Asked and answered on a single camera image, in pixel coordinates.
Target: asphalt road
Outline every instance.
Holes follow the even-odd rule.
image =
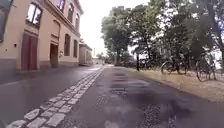
[[[110,67],[58,128],[223,128],[224,110],[206,99]]]
[[[0,84],[0,124],[9,124],[39,107],[101,66],[52,70]]]

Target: bicycle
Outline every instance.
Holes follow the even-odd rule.
[[[180,57],[179,59],[170,57],[170,60],[164,62],[161,66],[161,72],[162,74],[165,74],[165,70],[168,72],[168,74],[171,74],[172,72],[177,71],[178,74],[187,74],[188,65],[185,61],[184,57]]]
[[[206,57],[202,56],[202,59],[196,62],[195,71],[198,80],[201,82],[210,80],[211,74],[213,74],[214,80],[216,80],[215,63],[213,58],[210,58],[210,60],[206,60]]]

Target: grass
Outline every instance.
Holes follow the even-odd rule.
[[[188,72],[187,75],[178,75],[177,73],[163,75],[159,70],[145,70],[140,72],[137,72],[135,69],[129,70],[178,90],[197,95],[218,104],[222,104],[222,106],[224,105],[224,83],[222,82],[199,82],[194,72]]]

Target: window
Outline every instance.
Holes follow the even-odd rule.
[[[0,0],[0,42],[3,40],[5,24],[12,0]]]
[[[58,21],[53,21],[53,27],[52,27],[52,35],[53,37],[56,37],[59,39],[60,36],[60,23]]]
[[[26,20],[34,25],[40,25],[40,19],[42,15],[42,9],[40,9],[36,4],[30,4],[28,15]]]
[[[68,9],[68,20],[72,23],[72,19],[73,19],[73,13],[74,13],[74,7],[72,4],[69,5],[69,9]]]
[[[64,55],[65,56],[70,55],[70,40],[71,40],[71,37],[68,34],[65,34],[65,46],[64,46]]]
[[[58,0],[57,7],[63,12],[65,6],[65,0]]]
[[[77,47],[78,46],[78,41],[74,40],[74,51],[73,51],[73,57],[77,58]]]
[[[80,17],[79,17],[79,14],[77,13],[76,14],[76,21],[75,21],[75,28],[77,30],[79,30],[79,21],[80,21]]]

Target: doorway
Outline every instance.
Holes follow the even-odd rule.
[[[22,70],[37,70],[38,37],[23,34],[21,67]]]
[[[50,47],[50,63],[52,68],[58,67],[58,45],[51,44]]]

